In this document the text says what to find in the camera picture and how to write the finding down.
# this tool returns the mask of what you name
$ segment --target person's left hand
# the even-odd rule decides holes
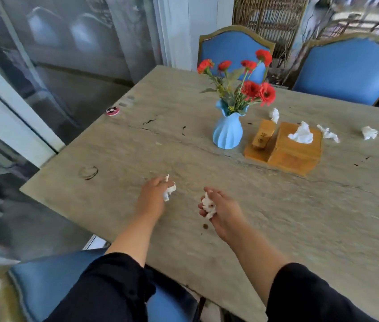
[[[165,190],[173,186],[173,181],[165,181],[165,177],[153,178],[147,181],[140,191],[139,198],[136,202],[136,215],[146,216],[155,223],[161,217],[164,211]]]

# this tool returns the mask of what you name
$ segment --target black sleeve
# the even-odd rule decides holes
[[[290,263],[279,270],[268,298],[269,322],[375,322],[304,265]]]
[[[147,322],[155,293],[133,258],[111,253],[94,260],[45,322]]]

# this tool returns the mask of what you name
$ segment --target round sticker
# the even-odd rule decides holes
[[[106,115],[107,116],[114,116],[114,115],[116,115],[118,113],[119,113],[119,108],[117,108],[116,106],[109,107],[106,110]]]

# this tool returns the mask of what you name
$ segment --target red flower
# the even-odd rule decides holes
[[[204,59],[197,68],[198,73],[203,73],[207,68],[213,68],[214,63],[211,59]]]
[[[257,50],[255,52],[255,55],[256,55],[256,58],[262,61],[265,67],[268,68],[272,60],[270,52],[266,50]]]
[[[243,83],[242,93],[247,96],[246,100],[251,100],[252,98],[260,97],[260,91],[261,86],[251,80],[246,80]]]
[[[258,97],[261,97],[261,106],[263,106],[264,103],[266,103],[267,106],[270,106],[270,104],[276,99],[276,90],[268,82],[263,82],[260,86]]]
[[[256,68],[257,63],[246,59],[242,61],[242,66],[244,66],[249,72],[252,72]]]
[[[225,71],[226,69],[230,67],[230,65],[231,65],[231,61],[221,62],[220,64],[218,64],[218,70]]]

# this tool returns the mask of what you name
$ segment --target hand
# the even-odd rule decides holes
[[[240,209],[237,201],[231,199],[224,192],[219,191],[214,188],[204,187],[207,192],[209,199],[212,200],[216,205],[216,215],[214,215],[210,222],[215,228],[218,236],[224,241],[229,242],[230,234],[232,233],[232,228],[237,227],[240,223],[245,223],[246,219],[243,216],[242,210]],[[207,212],[203,210],[203,204],[198,205],[200,209],[200,215],[205,217]]]
[[[149,217],[156,223],[164,211],[163,194],[171,186],[173,186],[173,181],[166,182],[165,177],[157,177],[147,181],[142,186],[136,202],[136,215]]]

